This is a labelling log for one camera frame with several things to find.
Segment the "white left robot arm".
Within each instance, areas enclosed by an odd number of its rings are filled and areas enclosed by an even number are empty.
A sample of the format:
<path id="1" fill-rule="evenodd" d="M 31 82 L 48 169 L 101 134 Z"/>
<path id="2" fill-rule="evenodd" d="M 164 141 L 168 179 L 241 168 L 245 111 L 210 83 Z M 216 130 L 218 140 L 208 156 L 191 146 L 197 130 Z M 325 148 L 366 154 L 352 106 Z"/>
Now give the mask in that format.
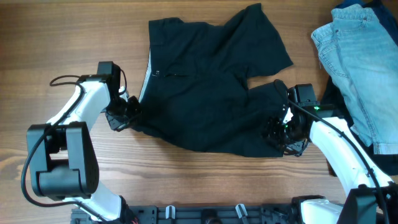
<path id="1" fill-rule="evenodd" d="M 75 205 L 99 223 L 138 223 L 122 196 L 100 182 L 90 131 L 103 113 L 113 131 L 134 126 L 139 101 L 129 96 L 124 71 L 112 61 L 99 62 L 94 75 L 63 75 L 51 87 L 73 85 L 75 92 L 61 111 L 27 130 L 28 156 L 21 190 L 38 207 Z"/>

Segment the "black shorts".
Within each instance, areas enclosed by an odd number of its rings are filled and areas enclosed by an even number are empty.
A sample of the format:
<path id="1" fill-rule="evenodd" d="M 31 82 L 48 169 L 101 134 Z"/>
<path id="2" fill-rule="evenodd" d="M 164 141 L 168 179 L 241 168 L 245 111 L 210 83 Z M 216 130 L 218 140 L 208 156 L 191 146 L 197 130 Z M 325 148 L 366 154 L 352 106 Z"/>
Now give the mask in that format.
<path id="1" fill-rule="evenodd" d="M 284 85 L 248 87 L 290 67 L 284 43 L 259 3 L 222 26 L 177 17 L 149 22 L 150 64 L 134 129 L 198 152 L 280 157 L 267 123 L 285 116 Z"/>

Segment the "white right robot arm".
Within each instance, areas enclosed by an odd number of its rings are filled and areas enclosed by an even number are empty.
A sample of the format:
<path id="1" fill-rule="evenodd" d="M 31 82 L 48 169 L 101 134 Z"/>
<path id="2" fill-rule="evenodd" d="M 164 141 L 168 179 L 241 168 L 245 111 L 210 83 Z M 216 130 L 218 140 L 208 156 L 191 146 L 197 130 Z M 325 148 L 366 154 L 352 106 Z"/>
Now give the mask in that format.
<path id="1" fill-rule="evenodd" d="M 292 199 L 290 223 L 397 223 L 397 184 L 367 155 L 346 120 L 333 105 L 321 105 L 311 84 L 274 87 L 287 100 L 284 118 L 272 118 L 265 140 L 286 156 L 300 156 L 313 143 L 339 179 L 346 200 L 337 205 L 324 197 Z"/>

